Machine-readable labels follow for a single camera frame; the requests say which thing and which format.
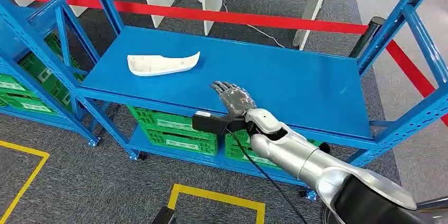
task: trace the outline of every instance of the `gray carpet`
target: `gray carpet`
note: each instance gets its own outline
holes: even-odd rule
[[[124,0],[145,2],[144,0]],[[355,0],[325,0],[320,18],[360,22]],[[197,0],[180,0],[177,5],[200,7]],[[300,16],[303,2],[297,0],[229,0],[232,12]],[[152,27],[151,17],[122,13],[125,24]],[[80,17],[89,36],[103,53],[113,40],[113,32],[99,10],[87,10]],[[160,29],[202,34],[202,22],[166,18]],[[291,46],[294,31],[260,28]],[[215,23],[210,36],[275,45],[255,30],[243,25]],[[347,55],[357,37],[312,33],[307,50]],[[86,69],[85,53],[73,38],[71,51]],[[371,118],[382,118],[382,107],[373,72],[363,79]],[[193,186],[266,203],[265,223],[300,223],[281,194],[266,180],[254,176],[150,155],[145,161],[129,161],[128,156],[108,135],[95,148],[76,133],[0,115],[0,139],[50,153],[7,223],[148,223],[161,206],[166,206],[173,183]],[[130,136],[136,120],[122,106],[114,122]],[[13,150],[0,150],[0,212],[26,181],[39,159]],[[337,157],[345,158],[353,149],[335,147]],[[399,182],[395,160],[387,153],[368,167]],[[309,223],[320,222],[320,203],[300,198],[299,187],[279,183]],[[176,205],[177,223],[254,223],[253,210],[180,195]]]

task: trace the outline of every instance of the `black cable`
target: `black cable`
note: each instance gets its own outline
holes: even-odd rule
[[[295,213],[297,213],[297,215],[299,216],[299,218],[302,220],[302,222],[304,224],[308,224],[308,222],[306,222],[305,218],[303,218],[302,214],[300,214],[300,212],[298,211],[298,209],[293,205],[293,203],[290,201],[290,199],[285,195],[285,193],[283,192],[282,189],[280,189],[280,187],[274,182],[274,180],[272,180],[272,178],[270,178],[270,176],[268,174],[266,174],[266,172],[264,172],[264,170],[262,170],[262,168],[260,166],[258,166],[257,163],[254,162],[254,160],[252,160],[252,158],[247,154],[246,150],[244,150],[244,147],[241,145],[241,142],[239,141],[239,139],[237,138],[237,136],[235,136],[235,134],[233,132],[231,132],[227,127],[226,130],[230,133],[230,135],[232,135],[232,137],[237,141],[239,148],[241,148],[242,152],[244,153],[244,155],[249,159],[250,162],[252,162],[252,164],[258,169],[260,170],[260,172],[265,175],[266,178],[268,178],[268,180],[275,186],[275,188],[277,188],[277,190],[283,195],[283,197],[286,199],[286,201],[288,201],[288,203],[291,205],[291,207],[294,209]]]

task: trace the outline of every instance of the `blue metal shelf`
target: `blue metal shelf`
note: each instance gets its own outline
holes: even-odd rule
[[[36,11],[36,9],[34,8],[22,6],[15,6],[14,10],[16,10],[19,15],[25,18]],[[34,25],[34,28],[42,38],[50,34],[55,27],[56,18],[54,13],[45,14],[45,16],[39,18]],[[30,51],[30,49],[11,30],[11,27],[9,27],[4,21],[0,22],[0,47],[2,47],[4,52],[10,55],[11,58],[13,58],[16,62],[18,62]],[[0,73],[7,73],[7,71],[3,70],[2,72],[2,69],[0,68]]]
[[[216,154],[216,156],[209,156],[190,151],[178,150],[176,148],[171,147],[153,145],[148,140],[146,135],[143,133],[139,125],[136,127],[134,134],[132,135],[127,146],[129,148],[151,154],[162,155],[170,158],[180,159],[187,162],[194,162],[198,164],[203,164],[207,166],[217,167],[220,169],[245,173],[264,178],[264,175],[261,174],[259,170],[255,168],[254,165],[252,165],[252,163],[226,158],[224,140],[219,141],[218,153]],[[271,176],[271,178],[274,180],[305,186],[305,184],[302,181],[293,178],[292,176],[290,176],[289,174],[287,174],[282,170],[266,166],[262,166],[262,169],[267,174],[269,174],[269,176]]]
[[[25,110],[14,109],[11,106],[0,107],[0,113],[15,116],[51,126],[60,127],[67,130],[76,130],[73,125],[60,116],[46,115],[42,113],[29,112]]]
[[[145,151],[260,175],[249,163],[225,159],[223,147],[218,156],[209,157],[153,146],[139,128],[129,141],[94,99],[186,116],[197,110],[222,115],[226,112],[224,106],[208,85],[214,80],[233,82],[246,88],[259,107],[268,109],[305,137],[360,148],[347,159],[355,166],[371,162],[448,113],[448,69],[415,13],[422,0],[400,0],[367,46],[363,47],[365,49],[358,59],[125,26],[113,0],[100,1],[117,34],[101,59],[66,0],[50,0],[29,17],[31,20],[17,17],[10,1],[0,0],[0,17],[27,42],[36,56],[53,70],[134,160],[139,151]],[[70,57],[68,47],[63,45],[64,64],[52,56],[38,30],[39,21],[46,16],[52,17],[49,15],[55,11],[62,33],[61,42],[67,44],[67,25],[75,32],[95,65],[81,85],[66,67]],[[372,137],[360,79],[406,21],[410,25],[417,24],[411,29],[440,87],[396,121],[376,122],[385,129]],[[198,65],[187,72],[138,77],[130,73],[127,65],[127,55],[130,54],[176,58],[198,51],[201,52]],[[39,96],[50,103],[51,108],[71,121],[90,142],[97,141],[78,120],[29,80],[14,60],[3,57],[0,56],[0,64],[7,65],[11,71],[18,71],[17,76],[28,82],[30,88],[40,90]],[[279,170],[268,168],[268,171],[277,180],[301,184]]]
[[[139,77],[127,64],[128,54],[198,51],[198,64],[181,73]],[[214,80],[244,86],[259,107],[292,127],[371,138],[358,65],[344,57],[125,26],[81,87],[225,114],[209,87]]]

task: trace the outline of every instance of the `crate label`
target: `crate label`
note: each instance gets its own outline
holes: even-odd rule
[[[33,109],[33,110],[39,110],[39,111],[44,111],[44,112],[51,112],[51,110],[45,106],[34,105],[34,104],[24,104],[23,102],[22,102],[22,106],[25,109]]]
[[[170,139],[166,140],[166,144],[167,145],[172,145],[172,146],[188,148],[188,149],[193,149],[193,150],[199,150],[199,146],[198,145],[188,144],[188,143],[183,143],[183,142],[178,142],[178,141],[172,141]]]
[[[64,97],[64,99],[62,100],[62,102],[65,105],[68,105],[70,103],[70,93],[67,93],[66,96]]]
[[[252,160],[254,160],[254,162],[259,162],[259,163],[264,163],[264,164],[267,164],[267,165],[275,166],[275,164],[272,163],[268,159],[261,158],[261,157],[258,157],[258,156],[253,156],[253,155],[249,155],[249,156],[250,156],[250,158],[252,158]],[[246,155],[243,155],[243,158],[244,158],[244,160],[248,160],[249,161],[249,159],[246,157]]]
[[[0,88],[9,88],[9,89],[26,91],[26,89],[24,89],[22,86],[20,86],[20,84],[4,82],[4,81],[0,81]]]
[[[41,83],[46,82],[46,80],[48,80],[48,78],[53,74],[53,72],[50,71],[50,69],[45,68],[45,70],[43,70],[39,75],[38,75],[38,79],[41,81]]]
[[[163,126],[163,127],[181,129],[181,130],[193,130],[192,125],[181,124],[181,123],[176,123],[176,122],[171,122],[171,121],[166,121],[166,120],[161,120],[161,119],[157,119],[157,125]]]

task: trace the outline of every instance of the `floor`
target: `floor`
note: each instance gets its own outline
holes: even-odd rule
[[[362,22],[387,17],[398,0],[357,0]],[[417,10],[442,57],[448,59],[448,1],[424,0]],[[422,73],[437,86],[431,71],[407,25],[395,37]],[[384,52],[374,63],[381,104],[387,120],[395,120],[422,100],[391,56]],[[448,195],[448,128],[439,120],[394,148],[403,186],[417,201]]]
[[[144,3],[145,0],[124,0]],[[197,0],[180,0],[178,6],[200,8]],[[229,0],[231,12],[300,16],[303,3],[297,0]],[[125,24],[152,27],[150,16],[122,14]],[[329,21],[360,23],[356,0],[325,0],[319,17]],[[112,29],[98,10],[87,10],[80,17],[96,48],[103,53],[111,42]],[[202,34],[202,22],[166,18],[160,29]],[[291,47],[292,30],[260,28]],[[275,43],[243,25],[215,24],[211,36],[267,45]],[[354,35],[312,33],[305,49],[347,55]],[[85,69],[81,45],[70,40],[71,52]],[[369,71],[363,88],[369,117],[383,119],[384,92],[378,90],[376,74]],[[122,106],[114,122],[129,136],[136,121]],[[7,223],[142,223],[150,222],[161,206],[167,205],[173,183],[216,191],[266,203],[266,223],[297,223],[297,216],[281,195],[266,180],[235,172],[150,155],[132,162],[108,135],[95,148],[85,139],[68,132],[14,117],[0,115],[0,139],[50,153],[45,166],[22,196]],[[344,158],[354,150],[335,147],[333,153]],[[0,147],[0,212],[4,212],[17,191],[30,176],[39,158]],[[400,183],[394,153],[388,152],[367,168]],[[299,187],[283,184],[294,204],[309,223],[320,223],[320,203],[305,200]],[[255,212],[216,201],[181,195],[176,205],[178,223],[254,223]]]

